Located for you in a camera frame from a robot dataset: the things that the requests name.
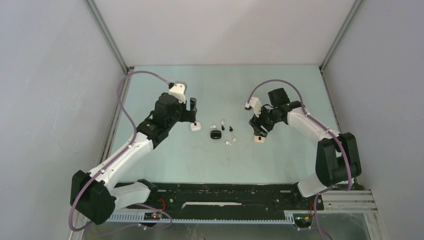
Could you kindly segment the pink earbud charging case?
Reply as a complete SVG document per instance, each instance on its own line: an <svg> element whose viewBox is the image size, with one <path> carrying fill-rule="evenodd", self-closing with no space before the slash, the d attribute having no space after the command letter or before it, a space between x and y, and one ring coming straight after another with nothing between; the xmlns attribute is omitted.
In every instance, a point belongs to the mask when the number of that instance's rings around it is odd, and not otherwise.
<svg viewBox="0 0 424 240"><path fill-rule="evenodd" d="M253 140L254 140L256 143L264 143L264 142L266 141L266 137L259 136L259 135L255 135L255 136L253 137Z"/></svg>

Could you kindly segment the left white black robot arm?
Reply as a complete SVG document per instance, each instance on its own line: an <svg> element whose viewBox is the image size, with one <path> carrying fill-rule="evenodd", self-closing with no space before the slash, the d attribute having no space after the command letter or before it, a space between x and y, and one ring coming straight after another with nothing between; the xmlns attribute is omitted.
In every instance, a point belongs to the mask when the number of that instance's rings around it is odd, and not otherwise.
<svg viewBox="0 0 424 240"><path fill-rule="evenodd" d="M73 175L68 223L73 224L75 211L100 225L116 210L138 203L145 208L156 206L158 194L152 191L152 184L136 181L117 186L117 183L138 160L169 136L177 122L194 123L196 114L196 98L184 102L170 93L162 93L154 109L134 126L133 135L119 150L90 171L79 170Z"/></svg>

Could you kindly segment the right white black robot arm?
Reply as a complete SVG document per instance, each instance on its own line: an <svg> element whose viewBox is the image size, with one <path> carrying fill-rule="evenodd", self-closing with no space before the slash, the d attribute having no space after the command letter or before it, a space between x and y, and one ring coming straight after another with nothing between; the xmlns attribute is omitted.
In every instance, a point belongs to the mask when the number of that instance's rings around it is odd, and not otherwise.
<svg viewBox="0 0 424 240"><path fill-rule="evenodd" d="M351 185L353 178L362 172L355 136L326 127L307 111L301 100L290 101L283 88L270 91L268 97L270 104L263 105L254 96L245 103L245 109L253 111L249 125L254 141L264 143L274 126L284 123L297 129L317 147L314 173L295 184L291 204L304 209L310 204L311 196L341 182Z"/></svg>

